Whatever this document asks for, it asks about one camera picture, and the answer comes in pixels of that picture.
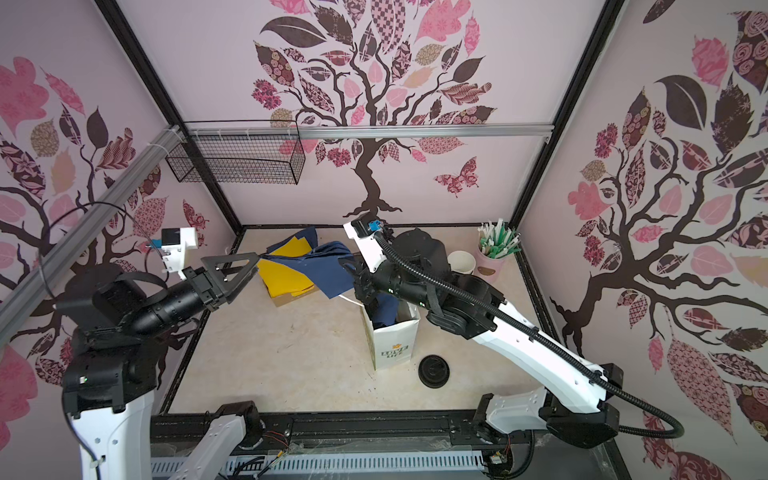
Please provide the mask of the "dark blue napkin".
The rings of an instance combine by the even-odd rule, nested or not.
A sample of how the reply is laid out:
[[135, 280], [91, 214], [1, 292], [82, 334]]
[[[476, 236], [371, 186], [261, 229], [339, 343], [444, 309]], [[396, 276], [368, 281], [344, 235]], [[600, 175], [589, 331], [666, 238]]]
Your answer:
[[277, 261], [303, 273], [328, 299], [333, 299], [353, 288], [352, 275], [339, 263], [351, 258], [351, 251], [343, 243], [334, 241], [319, 245], [311, 253], [297, 259], [279, 260], [273, 255], [262, 259]]

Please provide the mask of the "white illustrated paper bag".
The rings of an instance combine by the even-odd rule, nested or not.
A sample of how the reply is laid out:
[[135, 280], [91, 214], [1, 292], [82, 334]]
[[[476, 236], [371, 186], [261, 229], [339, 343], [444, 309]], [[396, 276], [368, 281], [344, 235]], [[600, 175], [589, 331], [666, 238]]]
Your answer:
[[369, 305], [347, 296], [341, 298], [361, 310], [375, 371], [410, 361], [421, 319], [416, 306], [389, 294], [379, 294]]

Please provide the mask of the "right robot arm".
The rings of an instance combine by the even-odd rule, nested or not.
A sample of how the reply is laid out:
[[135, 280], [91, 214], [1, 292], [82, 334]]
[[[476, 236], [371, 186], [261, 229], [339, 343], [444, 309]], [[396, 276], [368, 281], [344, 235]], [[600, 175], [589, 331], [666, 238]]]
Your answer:
[[485, 280], [452, 271], [445, 246], [421, 229], [397, 236], [379, 220], [343, 226], [358, 248], [342, 261], [357, 300], [389, 294], [422, 307], [441, 330], [474, 341], [511, 361], [540, 383], [513, 396], [487, 395], [478, 407], [479, 431], [498, 435], [548, 431], [584, 449], [618, 434], [662, 440], [683, 436], [670, 414], [626, 392], [614, 364], [589, 362], [528, 321]]

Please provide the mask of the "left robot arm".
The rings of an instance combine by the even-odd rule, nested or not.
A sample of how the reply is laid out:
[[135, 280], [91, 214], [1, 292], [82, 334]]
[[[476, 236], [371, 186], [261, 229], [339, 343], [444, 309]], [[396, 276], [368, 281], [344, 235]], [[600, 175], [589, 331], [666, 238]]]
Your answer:
[[232, 303], [257, 273], [256, 253], [205, 257], [169, 286], [100, 264], [68, 281], [58, 312], [76, 324], [61, 404], [85, 479], [149, 479], [151, 407], [161, 338]]

